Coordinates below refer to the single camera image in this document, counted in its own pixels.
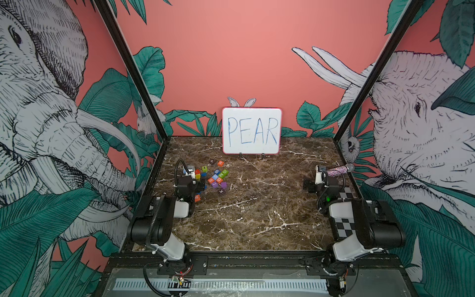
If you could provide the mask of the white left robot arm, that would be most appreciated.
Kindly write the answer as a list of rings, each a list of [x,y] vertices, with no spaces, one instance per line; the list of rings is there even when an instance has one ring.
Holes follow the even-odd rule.
[[[187,246],[173,234],[173,222],[193,215],[197,186],[195,179],[185,176],[178,178],[171,195],[144,196],[127,229],[127,239],[167,261],[183,260]]]

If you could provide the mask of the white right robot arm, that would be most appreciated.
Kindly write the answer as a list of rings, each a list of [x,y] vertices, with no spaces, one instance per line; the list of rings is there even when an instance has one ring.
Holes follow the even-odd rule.
[[[317,195],[317,210],[329,218],[336,236],[322,260],[325,266],[351,263],[405,245],[406,235],[386,201],[357,198],[334,177],[305,178],[303,189]]]

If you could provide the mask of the glittery purple microphone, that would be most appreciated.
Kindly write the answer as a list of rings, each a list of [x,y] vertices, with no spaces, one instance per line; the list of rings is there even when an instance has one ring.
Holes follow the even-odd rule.
[[[351,173],[354,170],[355,170],[355,166],[352,163],[348,163],[346,165],[328,169],[327,175],[329,177],[336,177],[343,174]]]

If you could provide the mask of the black white checkerboard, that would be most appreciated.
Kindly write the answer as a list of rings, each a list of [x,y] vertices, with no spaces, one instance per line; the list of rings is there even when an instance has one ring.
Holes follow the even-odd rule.
[[[340,199],[330,206],[330,218],[337,241],[351,236],[356,230],[352,201],[355,198],[350,187],[340,191]]]

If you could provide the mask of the pink framed whiteboard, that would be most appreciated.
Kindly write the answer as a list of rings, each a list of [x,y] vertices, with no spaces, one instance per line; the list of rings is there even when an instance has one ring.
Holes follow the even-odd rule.
[[[224,108],[223,153],[276,155],[280,151],[282,116],[279,108]]]

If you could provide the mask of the white perforated strip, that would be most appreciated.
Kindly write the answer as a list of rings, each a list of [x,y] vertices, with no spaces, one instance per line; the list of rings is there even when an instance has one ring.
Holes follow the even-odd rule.
[[[170,279],[153,278],[151,284],[160,291],[192,290],[209,292],[211,290],[256,291],[256,292],[314,292],[326,293],[327,282],[321,279],[193,279],[187,282],[173,282]]]

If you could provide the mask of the black front frame rail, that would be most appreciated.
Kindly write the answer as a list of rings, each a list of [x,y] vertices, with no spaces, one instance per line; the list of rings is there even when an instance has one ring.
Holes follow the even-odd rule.
[[[399,258],[388,253],[363,256],[353,262],[335,262],[324,265],[324,251],[192,251],[184,259],[172,261],[149,252],[124,252],[113,254],[104,273],[113,269],[142,269],[147,265],[155,273],[173,275],[210,275],[212,270],[304,270],[309,276],[330,278],[355,276],[356,272],[376,270],[403,271]]]

